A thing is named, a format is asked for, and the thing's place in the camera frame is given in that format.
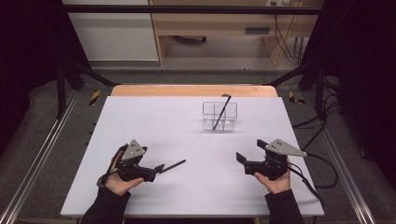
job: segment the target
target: black pen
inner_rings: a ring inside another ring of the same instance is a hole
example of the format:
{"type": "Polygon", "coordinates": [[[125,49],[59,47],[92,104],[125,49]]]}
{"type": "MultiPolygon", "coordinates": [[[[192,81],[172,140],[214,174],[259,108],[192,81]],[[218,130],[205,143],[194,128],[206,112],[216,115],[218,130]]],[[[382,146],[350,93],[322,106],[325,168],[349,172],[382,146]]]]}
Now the black pen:
{"type": "Polygon", "coordinates": [[[183,161],[180,161],[180,162],[178,162],[178,163],[175,163],[175,164],[173,164],[173,165],[171,165],[171,166],[169,166],[169,167],[167,167],[167,168],[161,170],[161,171],[160,171],[158,174],[156,174],[156,175],[160,175],[160,174],[162,174],[162,173],[164,173],[164,172],[166,172],[166,171],[168,171],[168,170],[170,170],[170,169],[172,169],[172,168],[175,168],[175,167],[179,166],[181,163],[183,163],[183,162],[185,162],[185,161],[186,161],[186,160],[183,160],[183,161]]]}
{"type": "Polygon", "coordinates": [[[228,99],[227,99],[227,101],[225,102],[225,105],[224,105],[224,107],[222,108],[222,110],[221,110],[221,112],[220,112],[219,118],[218,118],[218,120],[216,121],[216,124],[215,124],[215,126],[213,127],[213,130],[216,130],[216,127],[218,127],[219,121],[220,121],[220,119],[221,119],[222,114],[224,113],[225,107],[227,106],[228,102],[229,102],[230,99],[231,99],[231,95],[229,95],[229,94],[223,94],[222,96],[228,96],[228,99]]]}

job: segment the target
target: black sleeve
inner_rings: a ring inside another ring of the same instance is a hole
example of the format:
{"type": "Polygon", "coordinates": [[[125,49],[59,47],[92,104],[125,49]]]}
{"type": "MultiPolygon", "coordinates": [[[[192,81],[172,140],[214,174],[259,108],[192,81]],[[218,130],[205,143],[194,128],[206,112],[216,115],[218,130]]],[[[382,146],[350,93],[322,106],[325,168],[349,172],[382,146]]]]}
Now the black sleeve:
{"type": "Polygon", "coordinates": [[[293,191],[265,195],[270,210],[269,224],[304,224],[293,191]]]}
{"type": "Polygon", "coordinates": [[[82,217],[81,224],[121,224],[130,197],[129,192],[121,197],[106,187],[99,188],[96,200],[82,217]]]}

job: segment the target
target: hand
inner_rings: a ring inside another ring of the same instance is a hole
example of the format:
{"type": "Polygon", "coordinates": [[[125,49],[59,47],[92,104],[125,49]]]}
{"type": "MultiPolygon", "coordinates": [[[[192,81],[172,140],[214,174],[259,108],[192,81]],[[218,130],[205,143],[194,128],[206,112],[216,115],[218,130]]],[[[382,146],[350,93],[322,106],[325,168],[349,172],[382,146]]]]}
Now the hand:
{"type": "MultiPolygon", "coordinates": [[[[114,170],[116,168],[116,163],[121,156],[122,156],[122,152],[120,152],[120,154],[114,160],[111,170],[114,170]]],[[[107,177],[106,187],[108,189],[110,189],[111,191],[113,191],[115,194],[117,194],[119,196],[123,196],[129,189],[138,186],[143,181],[144,181],[144,179],[142,177],[131,180],[131,181],[123,181],[120,178],[119,174],[114,173],[107,177]]]]}
{"type": "Polygon", "coordinates": [[[260,183],[264,184],[267,187],[268,191],[273,194],[277,194],[286,190],[291,189],[290,187],[290,170],[283,174],[280,178],[276,180],[269,180],[267,177],[260,173],[254,173],[254,176],[260,181],[260,183]]]}

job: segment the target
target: white wall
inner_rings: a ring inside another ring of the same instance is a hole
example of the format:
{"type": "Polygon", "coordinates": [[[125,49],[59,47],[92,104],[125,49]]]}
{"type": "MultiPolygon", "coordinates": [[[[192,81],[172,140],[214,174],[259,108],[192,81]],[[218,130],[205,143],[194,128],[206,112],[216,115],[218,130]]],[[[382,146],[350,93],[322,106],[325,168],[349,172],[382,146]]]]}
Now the white wall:
{"type": "MultiPolygon", "coordinates": [[[[147,0],[63,0],[67,5],[148,5],[147,0]]],[[[89,61],[158,61],[149,14],[69,13],[89,61]]]]}

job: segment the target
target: person's left hand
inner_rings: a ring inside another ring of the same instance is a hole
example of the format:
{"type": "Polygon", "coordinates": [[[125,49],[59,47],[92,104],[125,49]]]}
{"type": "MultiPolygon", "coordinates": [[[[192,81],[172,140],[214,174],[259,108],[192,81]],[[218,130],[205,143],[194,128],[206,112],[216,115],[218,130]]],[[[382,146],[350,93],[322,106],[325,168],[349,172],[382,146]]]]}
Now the person's left hand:
{"type": "MultiPolygon", "coordinates": [[[[117,156],[115,159],[111,170],[114,170],[116,168],[116,163],[119,160],[119,158],[122,156],[122,152],[117,156]]],[[[134,188],[141,184],[144,181],[142,177],[131,180],[131,181],[123,181],[119,174],[114,173],[110,176],[107,177],[106,180],[106,187],[113,191],[115,194],[119,196],[123,196],[129,189],[134,188]]]]}

